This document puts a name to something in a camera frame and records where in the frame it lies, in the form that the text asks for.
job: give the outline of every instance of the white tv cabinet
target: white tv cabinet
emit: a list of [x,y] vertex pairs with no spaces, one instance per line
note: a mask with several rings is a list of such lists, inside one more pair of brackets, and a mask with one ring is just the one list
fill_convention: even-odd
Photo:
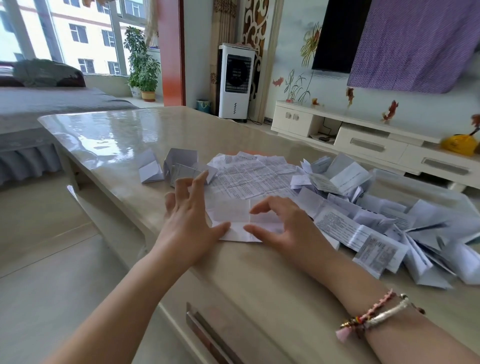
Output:
[[[440,149],[443,136],[418,124],[351,114],[317,105],[277,101],[273,131],[302,140],[313,147],[346,153],[373,165],[403,174],[425,172],[444,178],[448,188],[480,188],[480,156],[465,157]],[[318,140],[331,134],[333,141]]]

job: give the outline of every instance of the pink tassel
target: pink tassel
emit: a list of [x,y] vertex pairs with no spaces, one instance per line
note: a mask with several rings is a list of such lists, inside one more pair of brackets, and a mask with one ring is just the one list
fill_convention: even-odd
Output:
[[336,332],[336,337],[341,341],[345,342],[347,341],[348,336],[350,335],[350,332],[352,332],[352,328],[341,328]]

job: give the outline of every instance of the wall mural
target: wall mural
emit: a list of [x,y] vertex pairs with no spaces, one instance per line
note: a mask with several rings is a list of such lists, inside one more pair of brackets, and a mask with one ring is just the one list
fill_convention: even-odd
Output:
[[353,89],[347,87],[346,73],[312,70],[327,4],[328,0],[285,1],[266,117],[273,117],[277,100],[287,100],[392,126],[411,126],[427,134],[432,130],[444,136],[469,133],[471,115],[480,112],[479,53],[446,94]]
[[252,87],[250,88],[250,100],[257,98],[258,82],[260,80],[260,68],[264,56],[265,31],[267,29],[267,12],[269,0],[245,1],[245,17],[243,18],[242,44],[251,46],[255,51],[253,61]]

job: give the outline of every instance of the cabinet drawer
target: cabinet drawer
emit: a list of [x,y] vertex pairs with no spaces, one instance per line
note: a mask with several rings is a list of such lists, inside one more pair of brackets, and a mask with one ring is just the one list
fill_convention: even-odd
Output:
[[313,115],[307,112],[292,111],[292,120],[288,131],[297,135],[308,136],[312,126]]
[[292,363],[252,322],[191,270],[173,285],[160,306],[202,363]]
[[294,110],[275,107],[275,114],[273,115],[272,127],[288,131],[290,122],[292,121]]
[[407,143],[388,139],[387,134],[350,125],[342,125],[335,139],[335,146],[347,153],[358,153],[397,163],[407,148]]
[[480,188],[480,161],[474,158],[409,145],[399,164],[450,181]]

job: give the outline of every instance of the air cooler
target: air cooler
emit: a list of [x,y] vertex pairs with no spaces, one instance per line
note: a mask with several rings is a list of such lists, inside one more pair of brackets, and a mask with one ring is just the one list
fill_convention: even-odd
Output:
[[246,122],[255,51],[223,43],[218,47],[216,115]]

